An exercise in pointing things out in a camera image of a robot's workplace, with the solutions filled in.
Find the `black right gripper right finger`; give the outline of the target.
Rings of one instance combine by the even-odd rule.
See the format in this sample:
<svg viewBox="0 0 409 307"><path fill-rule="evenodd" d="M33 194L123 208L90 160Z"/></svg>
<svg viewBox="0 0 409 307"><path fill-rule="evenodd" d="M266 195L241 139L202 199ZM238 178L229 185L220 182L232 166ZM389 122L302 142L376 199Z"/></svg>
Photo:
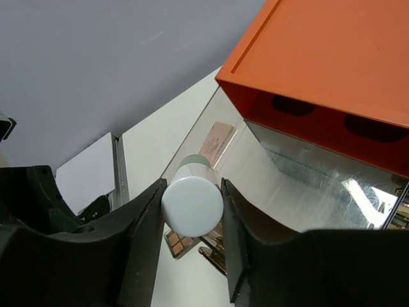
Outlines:
<svg viewBox="0 0 409 307"><path fill-rule="evenodd" d="M227 179L222 236L235 306L407 306L408 232L296 232Z"/></svg>

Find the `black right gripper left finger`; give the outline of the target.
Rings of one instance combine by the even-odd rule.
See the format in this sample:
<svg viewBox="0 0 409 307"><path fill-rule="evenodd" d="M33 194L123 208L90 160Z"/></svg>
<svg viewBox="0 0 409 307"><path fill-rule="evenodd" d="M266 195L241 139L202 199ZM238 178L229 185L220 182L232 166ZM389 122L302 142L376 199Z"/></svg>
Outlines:
<svg viewBox="0 0 409 307"><path fill-rule="evenodd" d="M2 168L1 305L149 306L166 186L83 222L48 166Z"/></svg>

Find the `clear drawer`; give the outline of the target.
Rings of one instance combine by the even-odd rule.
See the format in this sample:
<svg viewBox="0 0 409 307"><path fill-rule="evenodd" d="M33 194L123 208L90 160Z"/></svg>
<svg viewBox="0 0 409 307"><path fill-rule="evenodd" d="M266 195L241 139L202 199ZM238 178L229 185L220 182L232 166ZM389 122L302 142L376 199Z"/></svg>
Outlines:
<svg viewBox="0 0 409 307"><path fill-rule="evenodd" d="M298 232L386 230L406 201L405 176L244 119L217 88L164 172L171 183L181 161L199 154L215 122L236 130L212 166L255 207Z"/></svg>

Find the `brown eyeshadow palette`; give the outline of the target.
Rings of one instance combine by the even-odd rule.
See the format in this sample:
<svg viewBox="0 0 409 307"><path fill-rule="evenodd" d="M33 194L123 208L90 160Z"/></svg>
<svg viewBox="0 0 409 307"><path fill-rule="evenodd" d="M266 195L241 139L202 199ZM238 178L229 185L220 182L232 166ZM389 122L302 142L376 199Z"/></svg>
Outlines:
<svg viewBox="0 0 409 307"><path fill-rule="evenodd" d="M174 259L180 259L200 242L199 238L184 237L172 230L165 232L164 240Z"/></svg>

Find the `green bottle white cap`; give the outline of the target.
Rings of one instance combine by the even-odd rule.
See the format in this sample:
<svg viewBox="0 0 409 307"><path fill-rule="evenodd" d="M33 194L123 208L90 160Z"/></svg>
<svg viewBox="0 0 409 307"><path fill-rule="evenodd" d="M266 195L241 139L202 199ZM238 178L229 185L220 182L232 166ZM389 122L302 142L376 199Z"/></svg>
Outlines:
<svg viewBox="0 0 409 307"><path fill-rule="evenodd" d="M211 232L223 215L218 178L209 160L199 154L186 156L162 195L167 225L183 237Z"/></svg>

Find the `peach compact with label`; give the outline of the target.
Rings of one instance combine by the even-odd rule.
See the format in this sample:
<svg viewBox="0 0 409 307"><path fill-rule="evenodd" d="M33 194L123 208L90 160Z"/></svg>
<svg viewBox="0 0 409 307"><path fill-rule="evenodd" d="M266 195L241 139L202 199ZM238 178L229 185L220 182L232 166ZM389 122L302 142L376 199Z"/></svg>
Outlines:
<svg viewBox="0 0 409 307"><path fill-rule="evenodd" d="M211 166L215 166L235 130L230 124L215 122L199 150L199 155L207 158Z"/></svg>

